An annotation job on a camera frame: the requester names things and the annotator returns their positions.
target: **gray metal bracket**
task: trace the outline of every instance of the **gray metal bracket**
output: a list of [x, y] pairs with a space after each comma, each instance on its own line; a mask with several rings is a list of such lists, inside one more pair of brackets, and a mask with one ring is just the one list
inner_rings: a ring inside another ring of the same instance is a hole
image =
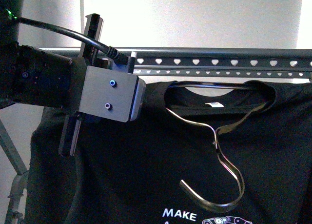
[[24, 196], [24, 189], [27, 189], [28, 171], [22, 175], [16, 175], [10, 191], [8, 211], [4, 224], [14, 224], [16, 219], [18, 223], [23, 223], [23, 214], [19, 212], [20, 198]]

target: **metal rod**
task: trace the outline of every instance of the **metal rod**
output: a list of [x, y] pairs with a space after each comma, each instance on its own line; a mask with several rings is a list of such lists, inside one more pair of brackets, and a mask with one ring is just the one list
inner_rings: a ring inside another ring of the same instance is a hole
[[0, 120], [0, 144], [8, 157], [10, 163], [14, 167], [18, 175], [22, 175], [27, 172], [27, 168], [21, 159], [19, 152], [15, 148], [8, 132], [6, 131], [2, 121]]

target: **black cord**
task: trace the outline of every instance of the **black cord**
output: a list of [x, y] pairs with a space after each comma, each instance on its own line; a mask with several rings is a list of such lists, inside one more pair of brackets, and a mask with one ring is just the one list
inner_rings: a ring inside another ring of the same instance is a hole
[[95, 47], [96, 49], [98, 49], [99, 51], [102, 51], [107, 57], [111, 58], [112, 60], [114, 60], [116, 63], [118, 64], [127, 64], [128, 63], [128, 57], [125, 54], [120, 53], [118, 50], [116, 50], [113, 47], [108, 47], [102, 43], [100, 43], [99, 41], [96, 41], [88, 36], [85, 36], [81, 33], [78, 33], [76, 31], [73, 30], [69, 30], [57, 25], [52, 25], [52, 24], [48, 24], [48, 23], [44, 23], [41, 21], [37, 21], [37, 20], [31, 20], [31, 19], [27, 19], [27, 18], [16, 18], [16, 21], [23, 23], [23, 24], [27, 24], [27, 25], [31, 25], [34, 27], [38, 27], [38, 28], [42, 28], [42, 29], [46, 29], [46, 30], [50, 30], [62, 35], [66, 35], [69, 36], [71, 38], [74, 38], [76, 40], [79, 40], [81, 42], [84, 42], [86, 44], [89, 44], [93, 47]]

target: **cable connector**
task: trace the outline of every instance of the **cable connector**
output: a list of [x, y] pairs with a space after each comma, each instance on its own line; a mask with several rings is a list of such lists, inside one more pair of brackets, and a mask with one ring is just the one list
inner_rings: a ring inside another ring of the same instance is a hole
[[128, 63], [128, 56], [120, 53], [117, 49], [113, 47], [109, 47], [108, 52], [106, 54], [107, 57], [111, 58], [118, 64], [127, 64]]

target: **hanger hook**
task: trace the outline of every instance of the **hanger hook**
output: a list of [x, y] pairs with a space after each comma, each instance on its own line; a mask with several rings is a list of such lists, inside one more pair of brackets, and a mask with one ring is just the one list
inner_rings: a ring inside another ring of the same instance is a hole
[[234, 208], [237, 207], [238, 202], [240, 201], [240, 199], [243, 197], [244, 192], [245, 192], [245, 182], [244, 182], [244, 178], [241, 174], [241, 172], [224, 156], [221, 147], [219, 145], [217, 136], [216, 136], [216, 131], [209, 126], [208, 124], [204, 124], [204, 123], [199, 123], [199, 122], [193, 122], [190, 120], [186, 120], [182, 117], [180, 117], [179, 115], [177, 115], [176, 113], [174, 113], [173, 111], [171, 111], [170, 109], [167, 108], [167, 110], [173, 114], [174, 116], [176, 116], [177, 118], [183, 120], [184, 122], [193, 124], [193, 125], [199, 125], [199, 126], [206, 126], [209, 127], [213, 132], [214, 132], [214, 145], [215, 145], [215, 151], [217, 153], [218, 156], [218, 160], [221, 163], [221, 165], [235, 178], [235, 180], [237, 181], [237, 185], [238, 185], [238, 189], [239, 189], [239, 196], [232, 202], [227, 203], [227, 204], [216, 204], [210, 201], [205, 200], [204, 198], [202, 198], [201, 196], [199, 196], [184, 180], [181, 180], [179, 185], [182, 188], [182, 190], [200, 207], [214, 212], [214, 213], [226, 213], [229, 212], [231, 210], [233, 210]]

